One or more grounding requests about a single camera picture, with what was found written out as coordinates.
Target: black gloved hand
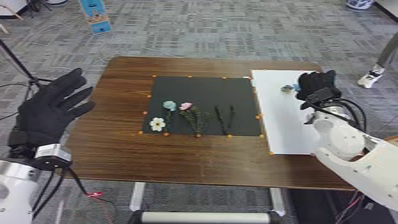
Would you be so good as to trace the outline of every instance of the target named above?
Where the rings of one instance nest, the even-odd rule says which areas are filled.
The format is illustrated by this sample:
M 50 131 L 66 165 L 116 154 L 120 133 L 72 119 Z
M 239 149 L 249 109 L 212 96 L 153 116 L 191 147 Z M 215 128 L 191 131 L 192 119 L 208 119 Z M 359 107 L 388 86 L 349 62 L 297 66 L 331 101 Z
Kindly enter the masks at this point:
M 68 124 L 95 108 L 95 102 L 75 107 L 93 92 L 89 87 L 73 94 L 86 83 L 79 68 L 41 87 L 32 99 L 18 108 L 16 126 L 9 135 L 11 147 L 40 147 L 59 143 Z
M 340 98 L 342 91 L 336 88 L 335 79 L 336 79 L 335 70 L 331 70 L 327 73 L 319 72 L 313 72 L 311 74 L 304 73 L 299 78 L 301 91 L 295 96 L 297 99 L 306 101 L 310 96 L 317 93 L 317 91 L 326 88 L 331 90 L 331 98 Z M 304 103 L 301 109 L 304 110 L 308 107 L 310 105 L 308 103 Z

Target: gray carpet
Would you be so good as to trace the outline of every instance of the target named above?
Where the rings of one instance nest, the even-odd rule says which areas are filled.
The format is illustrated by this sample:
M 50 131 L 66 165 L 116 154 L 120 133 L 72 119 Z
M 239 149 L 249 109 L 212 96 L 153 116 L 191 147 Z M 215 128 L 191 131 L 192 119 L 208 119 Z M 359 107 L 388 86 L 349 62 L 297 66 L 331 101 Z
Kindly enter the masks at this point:
M 114 0 L 107 8 L 112 32 L 98 36 L 91 35 L 77 2 L 52 12 L 43 10 L 34 19 L 27 14 L 25 21 L 2 21 L 11 35 L 0 34 L 0 38 L 40 77 L 54 79 L 82 67 L 95 85 L 118 55 L 311 61 L 340 73 L 338 87 L 365 107 L 372 134 L 397 135 L 398 66 L 390 68 L 375 89 L 356 85 L 398 32 L 377 8 L 354 12 L 343 0 Z M 4 58 L 0 71 L 0 85 L 27 81 Z M 18 86 L 0 88 L 0 117 L 16 111 L 24 94 Z M 13 124 L 15 119 L 0 121 L 0 150 L 8 149 Z M 105 191 L 105 198 L 116 201 L 118 223 L 130 215 L 132 187 L 127 182 L 88 182 L 89 190 Z M 262 188 L 151 184 L 146 203 L 153 210 L 263 211 L 271 206 L 267 192 Z M 61 198 L 63 223 L 107 223 L 102 207 L 82 198 L 72 181 Z M 56 201 L 36 223 L 54 223 Z

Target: white paper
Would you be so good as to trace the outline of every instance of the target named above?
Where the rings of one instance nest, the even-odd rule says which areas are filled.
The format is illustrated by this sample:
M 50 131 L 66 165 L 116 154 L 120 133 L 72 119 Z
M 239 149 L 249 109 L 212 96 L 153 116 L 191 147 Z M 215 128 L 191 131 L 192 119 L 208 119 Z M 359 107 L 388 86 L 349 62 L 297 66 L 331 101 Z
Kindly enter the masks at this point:
M 311 71 L 253 70 L 255 86 L 263 114 L 269 146 L 274 154 L 311 154 L 320 138 L 313 125 L 304 125 L 313 109 L 301 110 L 304 101 L 295 98 L 295 90 L 281 91 L 297 84 L 301 74 Z

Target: white flower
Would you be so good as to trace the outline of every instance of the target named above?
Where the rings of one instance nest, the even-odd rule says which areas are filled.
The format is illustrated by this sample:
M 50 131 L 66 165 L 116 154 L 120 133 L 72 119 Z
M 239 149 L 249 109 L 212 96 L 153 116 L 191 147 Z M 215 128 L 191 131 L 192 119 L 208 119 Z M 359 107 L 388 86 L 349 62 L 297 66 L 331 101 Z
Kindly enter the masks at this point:
M 153 121 L 150 122 L 150 125 L 153 127 L 153 131 L 162 131 L 162 128 L 166 127 L 166 120 L 164 120 L 164 118 L 155 117 Z

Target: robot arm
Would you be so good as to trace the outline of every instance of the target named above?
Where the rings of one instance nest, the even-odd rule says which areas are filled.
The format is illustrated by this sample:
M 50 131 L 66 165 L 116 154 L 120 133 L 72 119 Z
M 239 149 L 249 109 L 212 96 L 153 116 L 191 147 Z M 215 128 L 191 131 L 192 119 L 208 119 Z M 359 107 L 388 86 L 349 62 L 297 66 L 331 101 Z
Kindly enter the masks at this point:
M 326 109 L 343 115 L 342 107 Z M 320 111 L 313 125 L 320 133 L 315 151 L 320 162 L 374 201 L 398 210 L 398 147 Z
M 329 71 L 303 74 L 299 78 L 303 109 L 313 107 L 317 111 L 311 119 L 320 133 L 315 156 L 374 201 L 398 210 L 398 147 L 372 137 L 359 122 L 352 121 L 335 76 Z
M 95 103 L 82 101 L 93 88 L 73 94 L 86 85 L 82 69 L 41 86 L 34 97 L 18 108 L 16 126 L 9 135 L 11 151 L 0 159 L 0 186 L 9 194 L 0 200 L 0 223 L 32 223 L 48 199 L 32 209 L 31 199 L 38 189 L 41 171 L 72 172 L 72 154 L 61 146 L 61 136 L 72 121 L 91 111 Z

